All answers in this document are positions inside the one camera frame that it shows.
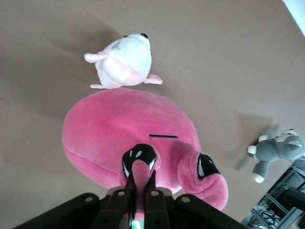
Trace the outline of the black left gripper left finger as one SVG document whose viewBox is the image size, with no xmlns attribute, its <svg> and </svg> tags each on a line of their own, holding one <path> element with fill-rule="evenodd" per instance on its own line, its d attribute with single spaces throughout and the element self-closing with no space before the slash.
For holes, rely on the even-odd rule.
<svg viewBox="0 0 305 229">
<path fill-rule="evenodd" d="M 93 193 L 84 193 L 15 228 L 118 229 L 122 217 L 129 214 L 123 225 L 130 229 L 131 218 L 134 216 L 133 192 L 134 180 L 130 173 L 125 186 L 110 189 L 103 199 Z"/>
</svg>

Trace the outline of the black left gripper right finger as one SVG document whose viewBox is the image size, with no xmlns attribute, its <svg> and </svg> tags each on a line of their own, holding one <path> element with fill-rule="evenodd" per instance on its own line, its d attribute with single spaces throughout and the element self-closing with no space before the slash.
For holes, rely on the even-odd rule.
<svg viewBox="0 0 305 229">
<path fill-rule="evenodd" d="M 241 223 L 194 195 L 173 198 L 169 189 L 156 186 L 153 171 L 144 188 L 146 229 L 240 229 Z"/>
</svg>

